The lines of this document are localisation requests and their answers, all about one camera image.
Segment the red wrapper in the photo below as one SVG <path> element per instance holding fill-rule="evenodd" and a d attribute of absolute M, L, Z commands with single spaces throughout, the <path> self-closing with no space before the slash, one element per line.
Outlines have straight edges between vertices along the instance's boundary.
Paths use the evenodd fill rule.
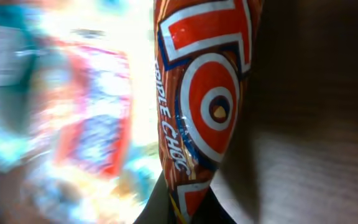
<path fill-rule="evenodd" d="M 159 152 L 178 221 L 189 223 L 230 143 L 261 0 L 156 0 Z"/>

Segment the snack package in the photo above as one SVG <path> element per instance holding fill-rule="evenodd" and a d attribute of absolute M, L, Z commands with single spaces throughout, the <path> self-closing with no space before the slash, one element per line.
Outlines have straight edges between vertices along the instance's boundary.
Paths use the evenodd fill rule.
<path fill-rule="evenodd" d="M 155 1 L 159 152 L 178 223 L 191 222 L 231 140 L 261 7 Z"/>
<path fill-rule="evenodd" d="M 42 104 L 29 140 L 42 152 L 34 151 L 17 209 L 54 223 L 133 223 L 162 170 L 152 1 L 22 6 L 45 47 L 32 79 Z"/>

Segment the brown background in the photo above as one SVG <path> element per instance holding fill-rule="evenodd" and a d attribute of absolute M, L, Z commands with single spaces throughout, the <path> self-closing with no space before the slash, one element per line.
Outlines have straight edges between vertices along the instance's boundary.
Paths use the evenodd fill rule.
<path fill-rule="evenodd" d="M 253 63 L 218 198 L 238 223 L 358 223 L 358 1 L 266 0 Z"/>

